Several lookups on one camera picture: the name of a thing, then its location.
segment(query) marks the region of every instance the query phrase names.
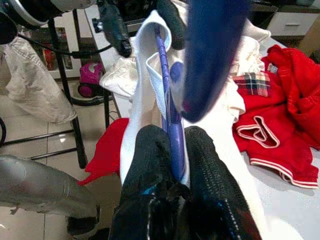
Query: tiled floor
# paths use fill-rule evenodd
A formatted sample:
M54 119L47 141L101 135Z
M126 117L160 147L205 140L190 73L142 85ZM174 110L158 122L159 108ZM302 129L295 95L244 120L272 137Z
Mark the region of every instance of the tiled floor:
M96 150L96 143L105 132L104 106L75 106L82 132L85 152L90 161ZM115 105L110 102L110 110L115 111ZM110 114L114 119L116 113ZM71 129L70 123L52 124L29 115L15 106L6 96L0 96L0 116L7 127L7 141L63 131ZM75 146L73 135L60 135L49 139L30 141L0 148L0 155L11 154L18 157L31 157ZM83 180L87 173L79 168L76 152L40 160L41 163L57 168ZM121 183L116 175L102 177L87 185L101 205L99 228L109 227L113 209L120 198ZM28 212L19 209L15 215L10 215L10 208L0 207L0 240L70 240L66 231L64 216Z

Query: white fabric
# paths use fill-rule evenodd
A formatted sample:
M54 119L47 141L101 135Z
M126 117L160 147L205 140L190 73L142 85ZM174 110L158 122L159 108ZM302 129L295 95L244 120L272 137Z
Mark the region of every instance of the white fabric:
M178 0L172 0L177 7L182 21L187 24L188 5ZM136 69L135 37L130 38L132 52L129 58L120 58L100 79L100 86L110 92L130 98L134 95L138 82Z
M253 38L262 44L270 39L271 32L253 25L246 19L242 35Z
M121 144L120 178L122 183L125 181L134 157L138 131L150 124L161 127L161 114L164 118L166 117L161 64L154 23L160 25L160 32L167 51L169 66L175 61L183 59L184 51L171 49L172 36L167 24L156 10L152 11L140 27L134 43L138 81L132 100L130 121L124 132ZM189 161L187 154L186 156L186 168L181 182L188 185Z
M265 70L261 61L260 44L249 36L242 36L231 65L231 76L241 76L244 73L257 73Z
M138 81L136 58L120 58L102 76L100 86L115 94L131 97L135 93Z
M52 123L64 123L77 114L32 46L16 37L4 46L11 73L8 97L26 112Z

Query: gray duct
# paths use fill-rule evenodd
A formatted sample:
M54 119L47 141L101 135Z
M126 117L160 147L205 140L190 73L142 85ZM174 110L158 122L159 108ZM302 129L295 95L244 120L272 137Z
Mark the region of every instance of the gray duct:
M0 206L82 218L97 218L89 190L65 172L11 155L0 156Z

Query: pink vacuum cleaner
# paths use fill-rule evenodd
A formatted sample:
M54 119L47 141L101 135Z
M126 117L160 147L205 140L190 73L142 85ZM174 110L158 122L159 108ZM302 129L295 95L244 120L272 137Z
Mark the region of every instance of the pink vacuum cleaner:
M87 63L80 68L78 92L82 97L93 98L104 95L103 88L99 85L103 69L101 63Z

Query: crumpled cloth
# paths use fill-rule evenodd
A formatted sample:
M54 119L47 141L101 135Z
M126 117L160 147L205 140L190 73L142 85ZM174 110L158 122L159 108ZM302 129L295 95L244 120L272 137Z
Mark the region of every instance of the crumpled cloth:
M64 123L77 116L64 93L24 39L16 37L3 47L11 73L5 87L8 97L31 115L51 123Z

